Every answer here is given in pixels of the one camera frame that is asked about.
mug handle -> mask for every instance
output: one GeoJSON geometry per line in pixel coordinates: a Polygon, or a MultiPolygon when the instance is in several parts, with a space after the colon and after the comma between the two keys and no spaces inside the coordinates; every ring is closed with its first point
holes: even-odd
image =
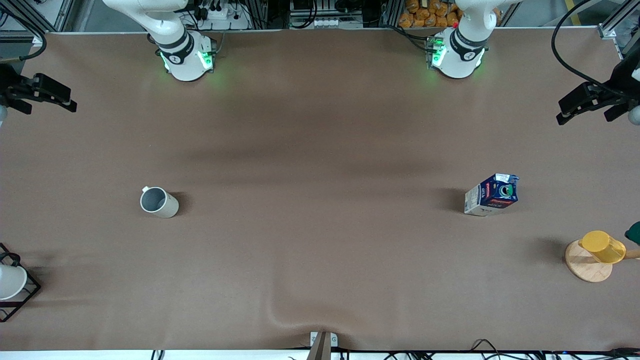
{"type": "Polygon", "coordinates": [[[0,254],[0,261],[2,261],[7,256],[13,260],[13,263],[11,263],[11,266],[19,266],[20,265],[20,256],[18,254],[14,254],[12,252],[3,252],[2,254],[0,254]]]}

black wire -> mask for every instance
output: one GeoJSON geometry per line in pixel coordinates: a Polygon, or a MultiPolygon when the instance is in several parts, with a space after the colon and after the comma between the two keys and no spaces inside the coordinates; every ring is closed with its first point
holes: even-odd
{"type": "Polygon", "coordinates": [[[417,47],[418,49],[422,50],[422,51],[426,51],[427,53],[435,53],[435,50],[433,49],[427,49],[426,47],[422,47],[420,46],[420,44],[416,43],[415,41],[413,41],[413,39],[416,40],[421,40],[421,41],[426,41],[427,37],[419,37],[417,35],[411,35],[409,33],[407,33],[404,29],[401,28],[397,28],[393,25],[382,25],[382,28],[388,28],[388,29],[392,29],[394,30],[396,33],[399,33],[400,35],[404,36],[407,38],[407,40],[409,40],[409,42],[411,42],[413,44],[413,46],[417,47]]]}
{"type": "Polygon", "coordinates": [[[164,350],[154,350],[151,353],[151,360],[162,360],[164,358],[164,350]]]}
{"type": "Polygon", "coordinates": [[[259,25],[260,25],[260,29],[264,29],[264,27],[262,26],[262,24],[267,24],[267,25],[269,24],[268,22],[266,22],[266,21],[264,21],[264,20],[261,20],[261,19],[256,18],[256,16],[253,14],[253,12],[251,11],[251,9],[249,8],[249,6],[248,6],[248,5],[246,5],[246,9],[247,9],[246,11],[244,10],[244,6],[241,6],[241,8],[242,8],[243,13],[248,14],[248,15],[249,15],[249,16],[250,16],[250,17],[251,17],[255,22],[258,22],[258,23],[259,23],[259,25]]]}
{"type": "Polygon", "coordinates": [[[425,351],[410,351],[410,352],[407,352],[407,355],[409,355],[409,358],[411,358],[411,356],[413,356],[414,360],[433,360],[433,358],[431,358],[431,356],[433,356],[433,354],[427,354],[427,352],[425,352],[425,351]]]}
{"type": "Polygon", "coordinates": [[[494,356],[497,356],[497,357],[498,357],[498,360],[502,360],[502,358],[500,357],[500,352],[498,352],[498,349],[496,349],[496,348],[493,346],[493,344],[491,343],[491,341],[489,341],[489,340],[487,340],[487,339],[478,339],[478,340],[476,340],[476,342],[474,343],[474,345],[473,345],[473,346],[471,346],[471,350],[469,350],[469,351],[473,351],[473,350],[475,350],[478,346],[482,345],[482,343],[486,343],[487,345],[489,345],[489,346],[493,349],[493,351],[495,352],[495,354],[494,354],[494,355],[491,355],[491,356],[489,356],[489,357],[485,357],[485,356],[484,356],[484,353],[480,353],[480,355],[482,355],[483,360],[491,359],[491,358],[492,358],[492,357],[494,357],[494,356]]]}
{"type": "Polygon", "coordinates": [[[27,20],[24,20],[23,18],[16,16],[14,13],[9,11],[9,9],[3,8],[2,11],[5,14],[7,14],[7,16],[13,17],[17,22],[19,22],[26,29],[30,30],[34,35],[40,38],[40,41],[42,42],[42,45],[40,46],[38,51],[36,51],[33,54],[18,56],[15,62],[30,60],[44,53],[45,49],[47,48],[47,39],[44,37],[44,33],[40,31],[38,28],[36,28],[34,25],[32,25],[30,22],[28,22],[27,20]]]}
{"type": "Polygon", "coordinates": [[[189,14],[189,16],[191,17],[191,19],[193,20],[193,25],[196,27],[197,31],[200,31],[200,27],[198,26],[198,21],[196,20],[196,17],[193,16],[193,14],[191,12],[187,12],[189,14]]]}
{"type": "Polygon", "coordinates": [[[9,14],[0,10],[0,19],[2,19],[3,16],[4,16],[4,21],[2,21],[2,24],[0,24],[0,28],[2,28],[6,24],[6,21],[9,20],[9,14]]]}
{"type": "Polygon", "coordinates": [[[492,357],[496,357],[496,356],[497,356],[497,357],[500,357],[500,356],[510,357],[510,358],[512,358],[512,359],[517,359],[517,360],[528,360],[528,359],[524,359],[524,358],[522,358],[522,357],[517,357],[517,356],[513,356],[513,355],[505,354],[505,353],[503,353],[503,352],[499,352],[499,353],[498,353],[498,352],[496,352],[495,354],[489,355],[489,356],[487,356],[487,357],[486,357],[486,360],[489,360],[489,359],[491,359],[492,357]]]}
{"type": "Polygon", "coordinates": [[[558,34],[558,31],[560,30],[560,27],[562,26],[562,24],[565,22],[566,19],[569,18],[569,16],[571,16],[571,14],[573,14],[578,8],[580,8],[582,5],[588,3],[590,0],[582,0],[581,2],[579,2],[578,4],[574,5],[573,8],[571,8],[571,10],[569,10],[558,22],[558,24],[556,25],[556,28],[554,29],[554,33],[553,35],[551,35],[551,51],[553,52],[554,56],[556,57],[556,59],[558,60],[558,62],[564,66],[567,70],[569,70],[570,72],[580,76],[582,79],[585,79],[586,81],[590,81],[592,83],[594,83],[595,85],[598,85],[599,87],[603,88],[604,90],[607,90],[608,92],[611,92],[613,94],[616,94],[617,96],[623,98],[623,99],[627,99],[627,100],[633,100],[633,98],[631,96],[628,96],[626,94],[624,94],[623,92],[614,90],[612,88],[609,88],[608,86],[604,85],[603,83],[591,78],[590,76],[587,76],[585,74],[583,74],[582,72],[576,70],[575,68],[573,68],[571,65],[567,64],[566,61],[564,61],[562,59],[562,57],[560,57],[560,54],[558,53],[558,50],[556,49],[556,36],[558,34]]]}
{"type": "Polygon", "coordinates": [[[313,24],[316,20],[316,16],[318,14],[318,6],[316,4],[316,0],[310,0],[311,7],[309,8],[309,18],[302,25],[291,25],[294,29],[304,29],[309,25],[313,24]]]}
{"type": "Polygon", "coordinates": [[[396,357],[396,354],[398,354],[398,353],[397,353],[397,352],[394,352],[394,353],[391,353],[391,352],[390,352],[390,353],[389,353],[389,355],[388,355],[387,357],[385,357],[385,358],[384,358],[384,360],[389,360],[389,359],[391,359],[392,357],[393,357],[395,360],[398,360],[398,358],[396,357]]]}

round wooden board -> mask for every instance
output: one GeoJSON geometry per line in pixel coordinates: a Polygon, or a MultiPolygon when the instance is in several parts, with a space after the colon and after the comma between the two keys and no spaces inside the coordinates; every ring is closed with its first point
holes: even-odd
{"type": "Polygon", "coordinates": [[[578,240],[570,243],[564,251],[566,266],[580,279],[600,282],[611,275],[613,265],[596,262],[593,256],[578,245],[578,240]]]}

juice carton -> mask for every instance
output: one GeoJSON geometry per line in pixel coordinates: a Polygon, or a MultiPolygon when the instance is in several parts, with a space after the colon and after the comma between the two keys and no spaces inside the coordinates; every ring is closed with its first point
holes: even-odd
{"type": "Polygon", "coordinates": [[[465,214],[485,217],[518,201],[516,175],[494,174],[465,195],[465,214]]]}

yellow cup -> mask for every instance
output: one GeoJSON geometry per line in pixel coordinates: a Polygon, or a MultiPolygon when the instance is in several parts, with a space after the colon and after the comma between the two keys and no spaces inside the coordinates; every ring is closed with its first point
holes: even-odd
{"type": "Polygon", "coordinates": [[[587,233],[578,244],[603,264],[615,264],[622,261],[627,253],[625,244],[612,238],[604,231],[596,230],[587,233]]]}

